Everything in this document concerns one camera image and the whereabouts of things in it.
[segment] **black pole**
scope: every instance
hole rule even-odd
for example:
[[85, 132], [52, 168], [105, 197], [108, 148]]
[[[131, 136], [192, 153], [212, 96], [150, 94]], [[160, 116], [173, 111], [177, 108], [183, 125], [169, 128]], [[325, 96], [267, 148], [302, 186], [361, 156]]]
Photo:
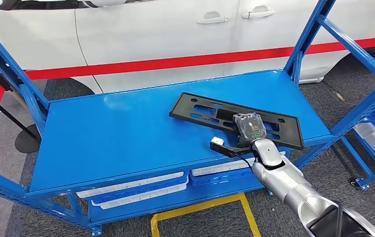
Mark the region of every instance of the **black pole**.
[[27, 127], [25, 127], [21, 122], [19, 122], [13, 115], [11, 115], [7, 110], [5, 110], [1, 105], [0, 105], [0, 111], [6, 115], [12, 122], [14, 122], [19, 128], [24, 130], [30, 137], [34, 138], [35, 140], [38, 140], [37, 136], [33, 134]]

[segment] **yellow tape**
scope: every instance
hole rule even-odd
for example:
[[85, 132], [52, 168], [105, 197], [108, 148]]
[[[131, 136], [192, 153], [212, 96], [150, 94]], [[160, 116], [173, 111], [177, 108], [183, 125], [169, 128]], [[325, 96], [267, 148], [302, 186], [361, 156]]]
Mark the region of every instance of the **yellow tape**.
[[246, 213], [247, 221], [249, 222], [250, 229], [252, 229], [253, 237], [262, 237], [260, 235], [259, 229], [257, 228], [256, 221], [254, 219], [253, 213], [250, 209], [249, 202], [247, 201], [246, 196], [244, 193], [240, 193], [241, 195], [240, 202], [243, 205], [244, 213]]
[[167, 220], [176, 216], [181, 216], [197, 211], [201, 211], [207, 208], [211, 208], [214, 206], [219, 206], [222, 204], [230, 203], [233, 201], [241, 201], [241, 205], [243, 206], [244, 212], [246, 213], [247, 221], [249, 222], [250, 228], [253, 233], [253, 237], [261, 237], [259, 229], [257, 228], [257, 224], [254, 220], [253, 214], [250, 210], [249, 203], [247, 202], [247, 198], [244, 193], [235, 194], [227, 197], [221, 197], [210, 201], [205, 201], [202, 203], [181, 207], [178, 209], [165, 211], [162, 213], [158, 213], [153, 215], [151, 218], [151, 235], [152, 237], [160, 237], [160, 233], [158, 232], [158, 221]]

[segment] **car door handle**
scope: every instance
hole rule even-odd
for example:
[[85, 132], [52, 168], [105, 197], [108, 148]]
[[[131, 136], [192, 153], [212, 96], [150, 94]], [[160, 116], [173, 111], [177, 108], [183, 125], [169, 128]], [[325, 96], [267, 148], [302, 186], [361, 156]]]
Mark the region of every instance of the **car door handle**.
[[254, 18], [261, 18], [261, 17], [266, 17], [266, 16], [271, 16], [275, 12], [271, 10], [263, 11], [263, 12], [244, 12], [241, 17], [244, 19], [254, 19]]
[[202, 19], [197, 20], [198, 24], [213, 24], [213, 23], [222, 23], [229, 21], [230, 17], [221, 16], [217, 11], [207, 12]]

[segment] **car side mirror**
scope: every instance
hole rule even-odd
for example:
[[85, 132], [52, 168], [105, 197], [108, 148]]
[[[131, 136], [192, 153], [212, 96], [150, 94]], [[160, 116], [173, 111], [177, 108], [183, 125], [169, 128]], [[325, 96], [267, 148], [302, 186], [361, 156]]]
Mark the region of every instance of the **car side mirror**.
[[126, 0], [91, 0], [90, 1], [95, 6], [116, 6], [116, 5], [122, 5], [126, 2]]

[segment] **floor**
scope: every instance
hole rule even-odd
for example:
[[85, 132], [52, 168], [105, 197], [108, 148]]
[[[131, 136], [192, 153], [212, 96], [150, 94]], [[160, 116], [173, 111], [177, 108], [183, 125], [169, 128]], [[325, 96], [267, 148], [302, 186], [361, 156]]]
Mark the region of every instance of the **floor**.
[[[300, 86], [328, 127], [332, 127], [374, 88], [375, 77], [353, 57], [341, 61], [321, 83]], [[44, 93], [53, 99], [90, 92], [72, 80], [59, 79], [48, 81]], [[3, 105], [26, 125], [30, 124], [30, 118], [19, 105]], [[26, 156], [15, 151], [13, 143], [18, 132], [19, 129], [0, 114], [0, 173], [25, 185], [30, 180], [36, 154]], [[355, 138], [348, 135], [348, 139], [375, 170], [372, 159]], [[293, 152], [291, 159], [300, 155]], [[351, 178], [363, 177], [364, 174], [340, 142], [321, 154], [303, 172], [320, 193], [355, 209], [375, 225], [375, 183], [365, 192], [349, 184]], [[306, 236], [292, 212], [270, 197], [266, 190], [248, 192], [246, 197], [263, 237]], [[64, 198], [54, 200], [66, 203]], [[102, 236], [151, 236], [150, 219], [151, 215], [147, 215], [106, 224]], [[160, 221], [158, 227], [162, 237], [252, 236], [238, 201]], [[0, 236], [88, 237], [90, 233], [0, 198]]]

